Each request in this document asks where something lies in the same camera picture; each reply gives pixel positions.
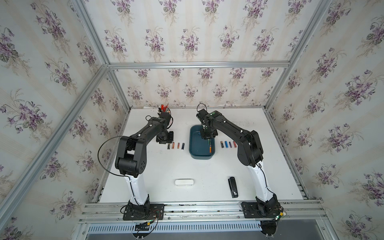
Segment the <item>teal plastic storage box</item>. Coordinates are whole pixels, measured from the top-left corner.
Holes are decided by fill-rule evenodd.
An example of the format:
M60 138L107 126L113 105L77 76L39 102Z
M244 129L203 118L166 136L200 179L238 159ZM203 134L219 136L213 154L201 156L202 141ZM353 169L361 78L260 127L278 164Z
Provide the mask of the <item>teal plastic storage box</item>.
M191 127L189 152L193 159L209 160L216 153L215 139L203 139L200 133L201 128L201 125L194 125Z

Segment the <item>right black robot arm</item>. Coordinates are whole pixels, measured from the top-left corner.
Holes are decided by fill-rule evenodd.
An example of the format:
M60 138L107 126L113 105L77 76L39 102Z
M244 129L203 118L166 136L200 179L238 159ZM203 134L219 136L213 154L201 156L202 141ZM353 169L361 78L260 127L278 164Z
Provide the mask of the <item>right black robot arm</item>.
M237 156L241 164L246 166L254 182L258 211L263 215L278 208L277 195L271 190L263 166L264 150L256 131L245 130L224 117L220 112L208 113L202 109L197 113L202 124L203 139L213 139L221 131L237 144Z

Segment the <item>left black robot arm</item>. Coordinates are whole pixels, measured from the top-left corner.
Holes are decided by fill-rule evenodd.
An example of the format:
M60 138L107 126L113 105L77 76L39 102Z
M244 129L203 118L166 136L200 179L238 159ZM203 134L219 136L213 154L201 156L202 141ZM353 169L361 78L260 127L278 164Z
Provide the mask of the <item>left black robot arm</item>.
M169 125L172 123L173 117L162 113L147 120L147 124L137 133L119 139L115 168L128 184L131 194L129 204L136 208L146 208L150 204L142 176L147 166L147 146L153 139L161 145L171 144L174 132L169 131Z

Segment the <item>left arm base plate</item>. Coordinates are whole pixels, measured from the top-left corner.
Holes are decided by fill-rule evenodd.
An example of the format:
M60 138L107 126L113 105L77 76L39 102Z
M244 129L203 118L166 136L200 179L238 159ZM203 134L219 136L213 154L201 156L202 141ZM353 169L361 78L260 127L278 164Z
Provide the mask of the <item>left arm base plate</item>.
M128 203L123 211L123 220L162 220L164 218L164 208L164 204L137 206Z

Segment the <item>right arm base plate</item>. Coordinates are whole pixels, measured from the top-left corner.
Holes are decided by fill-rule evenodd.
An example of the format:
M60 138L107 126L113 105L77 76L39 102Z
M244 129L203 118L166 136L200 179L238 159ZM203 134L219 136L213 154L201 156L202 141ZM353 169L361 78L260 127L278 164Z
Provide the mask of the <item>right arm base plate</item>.
M279 220L284 215L284 208L277 203L275 207L267 210L267 207L258 202L242 202L241 207L246 219L270 219Z

